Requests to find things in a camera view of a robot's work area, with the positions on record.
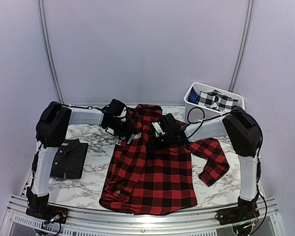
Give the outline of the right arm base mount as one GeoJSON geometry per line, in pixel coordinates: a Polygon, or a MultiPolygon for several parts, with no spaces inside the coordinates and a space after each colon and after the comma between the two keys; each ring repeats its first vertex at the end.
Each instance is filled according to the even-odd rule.
{"type": "Polygon", "coordinates": [[[259,221],[259,216],[257,207],[248,211],[245,207],[236,206],[218,210],[215,219],[220,225],[231,224],[235,236],[250,236],[259,221]]]}

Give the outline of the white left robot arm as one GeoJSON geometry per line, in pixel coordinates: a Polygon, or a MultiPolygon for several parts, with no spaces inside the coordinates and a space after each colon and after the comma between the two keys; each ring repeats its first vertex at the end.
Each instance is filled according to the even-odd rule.
{"type": "Polygon", "coordinates": [[[112,130],[113,136],[129,137],[135,128],[128,114],[127,106],[116,99],[103,108],[51,102],[36,125],[37,166],[32,187],[27,190],[29,208],[42,219],[52,215],[52,207],[48,204],[48,183],[54,156],[65,140],[68,126],[97,125],[104,130],[112,130]]]}

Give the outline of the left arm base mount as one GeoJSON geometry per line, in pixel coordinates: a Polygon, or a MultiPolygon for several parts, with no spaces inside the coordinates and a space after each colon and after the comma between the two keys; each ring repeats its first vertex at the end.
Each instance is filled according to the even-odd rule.
{"type": "Polygon", "coordinates": [[[47,205],[46,208],[38,210],[33,206],[28,206],[26,214],[42,220],[41,223],[33,224],[33,229],[37,236],[59,236],[63,225],[67,221],[68,209],[47,205]]]}

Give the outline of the red black plaid shirt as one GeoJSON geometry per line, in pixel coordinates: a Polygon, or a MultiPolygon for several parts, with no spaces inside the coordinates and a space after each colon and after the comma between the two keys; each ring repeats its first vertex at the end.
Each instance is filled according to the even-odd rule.
{"type": "Polygon", "coordinates": [[[108,167],[99,204],[109,210],[166,215],[194,207],[192,155],[206,160],[199,179],[213,185],[230,166],[214,138],[163,150],[148,148],[149,124],[162,116],[158,105],[139,104],[128,110],[138,138],[119,139],[108,167]]]}

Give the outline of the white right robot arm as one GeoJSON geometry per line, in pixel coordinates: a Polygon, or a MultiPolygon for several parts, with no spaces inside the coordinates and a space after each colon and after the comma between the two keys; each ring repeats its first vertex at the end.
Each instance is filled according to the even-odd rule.
{"type": "Polygon", "coordinates": [[[239,157],[241,190],[234,216],[244,220],[255,208],[259,198],[261,178],[260,149],[263,133],[257,121],[241,107],[230,112],[181,126],[172,114],[166,114],[149,124],[150,145],[153,149],[171,148],[212,137],[229,137],[239,157]]]}

